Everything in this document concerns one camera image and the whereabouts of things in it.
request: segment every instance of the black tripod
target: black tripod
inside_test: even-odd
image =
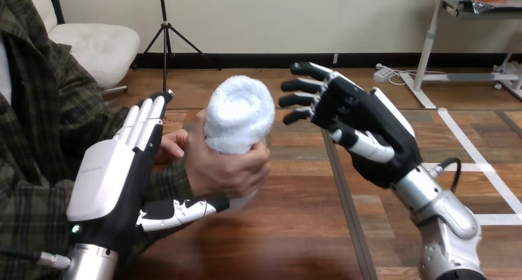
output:
[[[148,45],[147,49],[145,49],[145,52],[143,53],[143,55],[145,56],[147,54],[147,52],[149,51],[152,44],[154,44],[154,42],[156,42],[156,39],[158,38],[159,34],[163,31],[163,91],[166,91],[166,89],[167,89],[167,72],[168,72],[167,61],[169,58],[171,58],[174,55],[171,50],[171,37],[169,36],[169,29],[172,30],[174,33],[176,33],[176,35],[180,36],[180,38],[183,39],[188,45],[190,45],[192,48],[194,48],[194,50],[196,50],[200,54],[200,56],[203,56],[203,52],[201,52],[201,50],[199,50],[194,44],[192,44],[189,40],[187,40],[185,37],[183,37],[183,35],[181,35],[181,33],[179,33],[171,25],[171,23],[169,23],[167,21],[167,12],[165,10],[165,0],[160,0],[160,1],[161,1],[161,13],[163,14],[163,23],[161,24],[161,27],[160,27],[158,33],[156,33],[156,36],[154,36],[154,39],[152,39],[152,41]],[[215,58],[212,58],[212,59],[213,59],[215,65],[217,66],[217,68],[221,71],[221,66],[220,66],[219,62]]]

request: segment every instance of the baseboard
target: baseboard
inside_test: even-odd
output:
[[[431,54],[432,67],[484,67],[502,64],[505,54]],[[520,61],[522,54],[513,55]],[[138,54],[132,66],[163,69],[163,53]],[[416,67],[420,54],[175,54],[168,61],[169,69],[218,68],[288,68],[294,62],[314,62],[330,68],[373,68],[381,63],[389,67]]]

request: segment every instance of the green plaid shirt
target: green plaid shirt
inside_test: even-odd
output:
[[[66,209],[83,154],[114,136],[127,109],[105,106],[92,76],[47,37],[31,0],[0,0],[0,34],[14,88],[12,106],[0,94],[0,246],[66,255]],[[155,174],[148,189],[149,201],[191,198],[181,162]],[[0,279],[58,274],[0,255]]]

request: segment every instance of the white cushion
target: white cushion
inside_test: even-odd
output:
[[[102,88],[113,87],[125,77],[140,45],[134,30],[96,23],[57,25],[49,38],[73,46],[71,54]]]
[[[38,14],[46,25],[47,32],[50,32],[56,27],[58,23],[56,14],[54,13],[54,7],[52,6],[51,0],[33,0],[34,6],[38,11]]]

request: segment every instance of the rolled towel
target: rolled towel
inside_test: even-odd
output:
[[[275,105],[267,87],[247,76],[232,76],[212,94],[207,108],[207,145],[225,154],[247,153],[265,141],[275,118]],[[243,208],[257,191],[232,199],[228,211]]]

